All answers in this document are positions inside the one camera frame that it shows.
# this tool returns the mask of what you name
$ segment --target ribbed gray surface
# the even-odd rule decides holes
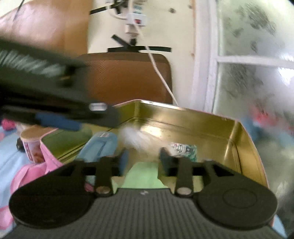
[[[70,225],[51,230],[18,226],[5,238],[275,239],[282,237],[278,236],[271,227],[246,232],[221,228],[204,218],[191,200],[177,198],[169,189],[119,189],[110,198],[97,199],[87,214]]]

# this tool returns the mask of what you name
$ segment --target black tape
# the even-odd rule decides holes
[[[170,47],[149,47],[151,51],[171,52]],[[139,52],[146,50],[144,46],[129,46],[129,47],[112,47],[108,48],[107,52]]]
[[[96,9],[90,11],[90,15],[98,13],[98,12],[102,12],[102,11],[105,11],[105,10],[106,10],[106,7],[96,8]]]
[[[132,46],[123,39],[121,39],[117,35],[113,35],[111,37],[117,43],[122,45],[122,47],[112,47],[108,48],[107,52],[139,52],[142,50],[146,50],[145,46]],[[159,52],[171,52],[170,47],[149,47],[151,51],[159,51]]]

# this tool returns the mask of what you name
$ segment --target white window frame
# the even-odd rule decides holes
[[[263,56],[219,56],[216,0],[195,0],[196,47],[190,108],[213,112],[219,63],[294,69],[294,62]]]

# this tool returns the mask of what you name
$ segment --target round black pad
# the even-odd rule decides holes
[[[246,177],[219,177],[204,187],[197,202],[207,217],[238,230],[264,226],[277,209],[275,195]]]
[[[85,190],[67,194],[57,186],[58,181],[51,185],[41,181],[41,187],[34,187],[40,179],[19,188],[11,196],[9,209],[17,222],[34,228],[55,228],[76,221],[90,208],[93,197]]]

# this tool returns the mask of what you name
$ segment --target pink fabric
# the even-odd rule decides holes
[[[12,130],[15,129],[15,123],[14,121],[8,120],[8,119],[3,119],[1,122],[1,125],[4,130]]]
[[[0,219],[0,230],[6,230],[13,223],[8,206],[0,208]]]
[[[26,185],[27,183],[44,176],[45,174],[54,171],[55,169],[61,167],[63,163],[59,162],[53,154],[49,151],[46,145],[42,142],[42,138],[47,134],[50,134],[55,130],[52,130],[45,135],[43,135],[40,139],[40,149],[44,156],[44,163],[31,163],[23,166],[17,174],[14,176],[11,186],[10,192],[13,194],[18,188]],[[85,190],[87,192],[93,192],[93,186],[86,183]],[[9,207],[0,208],[0,230],[7,229],[13,223],[13,217],[9,211]]]

